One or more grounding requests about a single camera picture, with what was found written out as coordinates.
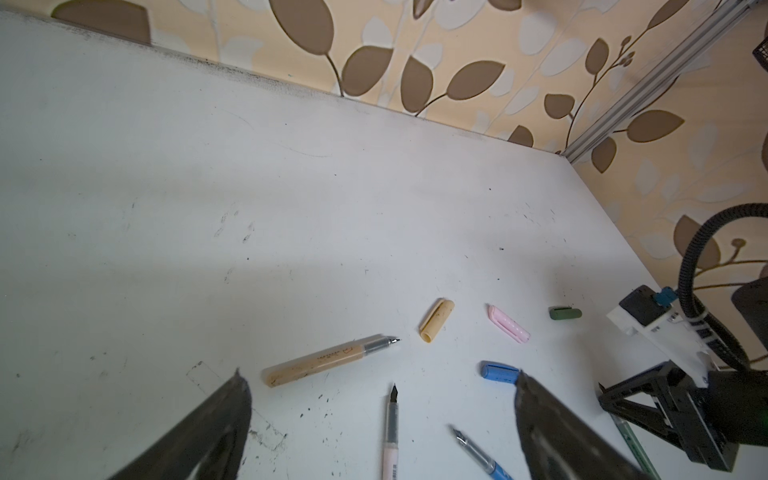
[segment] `pen nib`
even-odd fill
[[[464,434],[461,433],[459,430],[454,429],[453,427],[451,427],[451,430],[453,430],[453,435],[456,435],[456,439],[466,445],[467,441],[464,438]]]

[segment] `black mesh basket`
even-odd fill
[[[752,50],[752,55],[754,55],[757,62],[768,71],[768,37],[760,42],[760,45],[757,45],[757,48]]]

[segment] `blue pen cap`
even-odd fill
[[[514,385],[518,382],[520,369],[501,363],[486,362],[483,364],[482,368],[480,368],[480,375],[482,378],[493,380],[494,382],[505,382]]]

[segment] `blue connector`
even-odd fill
[[[654,293],[654,300],[661,306],[670,306],[673,301],[677,300],[677,294],[666,286],[659,293]]]

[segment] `black metal bracket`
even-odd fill
[[[638,393],[656,408],[626,400]],[[673,362],[664,362],[603,392],[600,406],[682,449],[692,462],[730,472],[739,449],[707,421],[707,390],[699,389]]]

